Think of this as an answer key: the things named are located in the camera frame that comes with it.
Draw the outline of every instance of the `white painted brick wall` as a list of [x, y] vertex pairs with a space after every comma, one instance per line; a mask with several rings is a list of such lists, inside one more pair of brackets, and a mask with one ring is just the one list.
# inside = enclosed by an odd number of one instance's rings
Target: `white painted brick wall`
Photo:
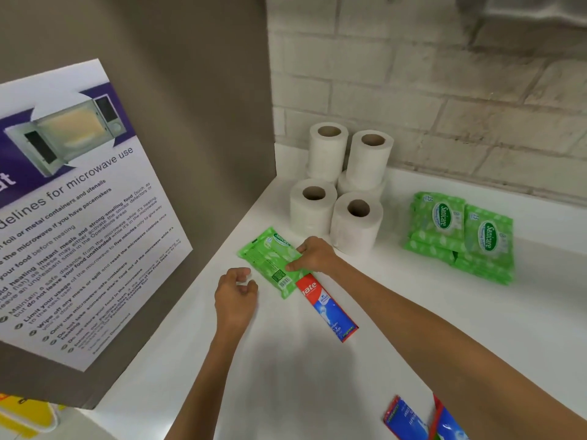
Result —
[[587, 30], [454, 0], [267, 0], [276, 141], [394, 137], [389, 163], [587, 205]]

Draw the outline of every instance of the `poster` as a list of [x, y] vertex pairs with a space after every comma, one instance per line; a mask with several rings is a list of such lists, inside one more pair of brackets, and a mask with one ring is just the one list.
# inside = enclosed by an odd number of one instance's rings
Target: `poster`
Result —
[[191, 251], [99, 60], [0, 85], [0, 340], [85, 370]]

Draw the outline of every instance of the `colgate toothpaste box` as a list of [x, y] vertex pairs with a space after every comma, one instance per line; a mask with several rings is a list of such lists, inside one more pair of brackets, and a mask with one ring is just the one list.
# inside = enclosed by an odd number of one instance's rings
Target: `colgate toothpaste box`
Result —
[[334, 301], [332, 296], [328, 295], [326, 289], [314, 278], [314, 275], [308, 273], [297, 281], [296, 285], [314, 306], [314, 309], [328, 323], [339, 340], [345, 342], [359, 328]]

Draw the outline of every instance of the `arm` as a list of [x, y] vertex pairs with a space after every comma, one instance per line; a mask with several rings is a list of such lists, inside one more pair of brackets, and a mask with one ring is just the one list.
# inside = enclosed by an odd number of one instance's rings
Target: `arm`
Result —
[[585, 438], [587, 421], [455, 326], [338, 258], [324, 240], [310, 237], [298, 250], [288, 270], [323, 272], [344, 288], [471, 438]]
[[232, 357], [257, 306], [257, 284], [246, 286], [251, 269], [230, 269], [216, 289], [216, 335], [202, 369], [165, 440], [211, 440], [224, 394]]

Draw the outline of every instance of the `gray partition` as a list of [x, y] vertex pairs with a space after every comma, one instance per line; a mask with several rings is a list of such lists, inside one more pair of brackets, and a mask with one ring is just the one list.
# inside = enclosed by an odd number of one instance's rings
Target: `gray partition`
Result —
[[0, 392], [93, 408], [275, 176], [265, 1], [0, 0], [0, 56], [99, 58], [194, 247], [86, 372], [0, 343]]

